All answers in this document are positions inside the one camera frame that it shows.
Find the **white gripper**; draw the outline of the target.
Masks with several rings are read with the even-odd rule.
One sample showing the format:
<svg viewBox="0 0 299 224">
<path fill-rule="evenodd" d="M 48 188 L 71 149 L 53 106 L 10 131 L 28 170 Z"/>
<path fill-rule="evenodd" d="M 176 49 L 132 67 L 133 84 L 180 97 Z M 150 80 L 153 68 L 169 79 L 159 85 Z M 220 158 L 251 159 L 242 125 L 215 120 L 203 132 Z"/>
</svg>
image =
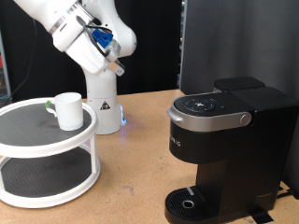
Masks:
<svg viewBox="0 0 299 224">
<path fill-rule="evenodd" d="M 109 64 L 109 61 L 93 45 L 86 33 L 82 33 L 76 39 L 67 49 L 66 54 L 93 75 L 99 75 L 107 67 L 119 77 L 124 73 L 124 65 L 119 60 Z"/>
</svg>

